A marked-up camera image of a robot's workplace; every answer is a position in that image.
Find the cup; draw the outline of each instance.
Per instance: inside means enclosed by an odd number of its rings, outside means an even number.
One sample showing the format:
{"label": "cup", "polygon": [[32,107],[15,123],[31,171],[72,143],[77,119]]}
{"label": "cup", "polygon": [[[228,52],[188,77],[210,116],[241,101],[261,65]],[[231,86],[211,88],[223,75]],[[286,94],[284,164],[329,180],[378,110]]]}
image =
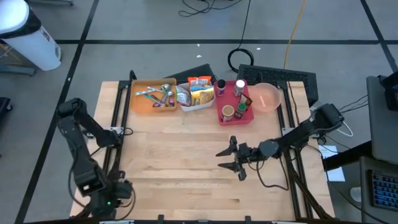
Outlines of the cup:
{"label": "cup", "polygon": [[222,109],[222,120],[223,122],[227,122],[231,120],[234,116],[235,109],[231,105],[225,105]]}

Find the concrete floor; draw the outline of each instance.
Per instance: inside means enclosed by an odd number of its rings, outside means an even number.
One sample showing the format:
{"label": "concrete floor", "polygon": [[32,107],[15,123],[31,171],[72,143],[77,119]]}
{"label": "concrete floor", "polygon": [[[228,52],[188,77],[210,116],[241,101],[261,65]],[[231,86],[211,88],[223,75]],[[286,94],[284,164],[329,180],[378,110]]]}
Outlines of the concrete floor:
{"label": "concrete floor", "polygon": [[[195,0],[187,2],[197,7],[203,5]],[[384,39],[397,40],[398,24],[394,14],[398,2],[366,2]],[[228,44],[228,40],[240,39],[247,3],[248,0],[243,0],[229,9],[184,18],[178,11],[187,8],[179,0],[76,0],[73,7],[30,1],[32,10],[50,35],[69,44],[61,45],[63,60],[55,70],[39,71],[32,78],[0,74],[0,96],[10,97],[14,103],[14,110],[0,131],[1,223],[15,222],[66,77],[73,75],[67,98],[82,98],[91,114],[101,82],[125,80],[131,69],[138,78],[161,78],[209,63],[219,78],[235,78],[226,58],[237,44]],[[218,7],[228,4],[231,2],[216,2]],[[292,0],[252,0],[245,39],[289,39],[300,4]],[[88,23],[91,26],[87,40],[166,41],[79,46],[91,9],[95,14],[92,23]],[[217,39],[225,44],[200,44],[199,39]],[[295,39],[378,40],[361,1],[357,0],[308,0]],[[176,41],[170,44],[167,40]],[[198,43],[187,44],[184,40],[198,40]],[[332,43],[309,42],[290,48],[287,68],[317,74],[320,102],[343,106],[366,94],[367,76],[392,73],[381,44]],[[76,54],[80,47],[83,47],[81,54]],[[242,47],[254,54],[255,65],[283,67],[285,44],[243,44]],[[398,46],[388,45],[388,49],[393,57],[398,57]],[[78,60],[76,67],[73,59]],[[249,63],[249,59],[240,54],[233,55],[232,61],[236,67],[239,63]],[[345,114],[345,118],[354,137],[337,132],[331,133],[331,137],[349,147],[370,140],[366,107]],[[338,150],[344,151],[344,148],[338,146]],[[66,142],[56,131],[25,222],[68,217],[72,200],[67,194],[67,173],[71,162]],[[332,184],[348,194],[351,187],[359,185],[359,165],[352,164],[343,170],[346,182]],[[338,218],[361,220],[360,212],[333,189],[331,196]]]}

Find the orange basket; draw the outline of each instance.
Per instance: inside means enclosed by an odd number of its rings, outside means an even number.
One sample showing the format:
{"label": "orange basket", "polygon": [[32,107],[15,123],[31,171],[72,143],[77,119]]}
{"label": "orange basket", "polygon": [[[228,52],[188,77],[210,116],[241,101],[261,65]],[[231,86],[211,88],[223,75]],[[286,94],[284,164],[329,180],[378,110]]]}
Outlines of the orange basket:
{"label": "orange basket", "polygon": [[[152,105],[155,103],[152,100],[146,98],[144,95],[136,96],[136,92],[148,90],[148,86],[160,89],[160,86],[163,84],[170,84],[170,91],[174,92],[174,95],[171,98],[174,100],[174,106],[166,106],[166,107],[157,107],[154,108]],[[136,113],[144,114],[144,113],[157,113],[162,111],[174,111],[177,109],[177,92],[175,90],[175,85],[177,84],[177,80],[175,78],[160,78],[160,79],[151,79],[151,80],[133,80],[131,83],[131,100],[130,100],[130,109],[134,110]],[[149,95],[154,95],[161,99],[163,93],[158,91],[153,91],[148,93]]]}

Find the wooden table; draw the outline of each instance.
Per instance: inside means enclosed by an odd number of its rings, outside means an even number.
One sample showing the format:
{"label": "wooden table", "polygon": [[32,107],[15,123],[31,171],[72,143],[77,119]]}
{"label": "wooden table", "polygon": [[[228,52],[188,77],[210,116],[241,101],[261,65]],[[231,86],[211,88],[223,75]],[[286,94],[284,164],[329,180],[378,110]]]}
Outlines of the wooden table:
{"label": "wooden table", "polygon": [[[118,82],[102,83],[94,115],[102,127],[111,124],[117,86]],[[303,83],[292,82],[291,86],[298,116],[303,121],[310,115]],[[282,106],[288,124],[284,102]],[[290,192],[263,187],[256,172],[247,164],[244,166],[248,177],[240,182],[237,174],[217,166],[232,162],[233,156],[215,156],[229,146],[232,135],[236,136],[238,144],[246,142],[249,147],[279,137],[276,111],[254,112],[255,119],[250,124],[226,127],[218,124],[216,114],[216,103],[210,108],[188,113],[180,107],[174,112],[149,116],[129,112],[127,127],[132,128],[134,134],[124,138],[120,169],[133,183],[137,202],[128,219],[156,220],[159,214],[165,215],[166,220],[243,220],[245,215],[250,215],[253,220],[295,219]],[[309,144],[317,147],[315,140],[310,140]],[[91,152],[97,148],[94,140],[90,140],[88,146]],[[101,165],[104,152],[94,156]],[[319,153],[306,147],[302,151],[302,160],[309,190],[325,211],[334,216]],[[268,185],[286,186],[276,159],[265,162],[261,175]],[[297,189],[301,214],[305,217],[302,194]],[[90,199],[82,198],[79,192],[76,192],[76,198],[84,203]],[[127,214],[128,209],[119,208],[117,217]],[[80,211],[81,207],[74,203],[71,215]]]}

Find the black keyboard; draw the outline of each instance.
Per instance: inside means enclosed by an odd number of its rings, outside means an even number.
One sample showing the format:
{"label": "black keyboard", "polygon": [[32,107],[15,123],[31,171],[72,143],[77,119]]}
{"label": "black keyboard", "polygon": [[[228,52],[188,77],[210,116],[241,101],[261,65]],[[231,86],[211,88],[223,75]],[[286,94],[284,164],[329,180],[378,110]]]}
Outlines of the black keyboard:
{"label": "black keyboard", "polygon": [[371,205],[398,211],[398,177],[369,170]]}

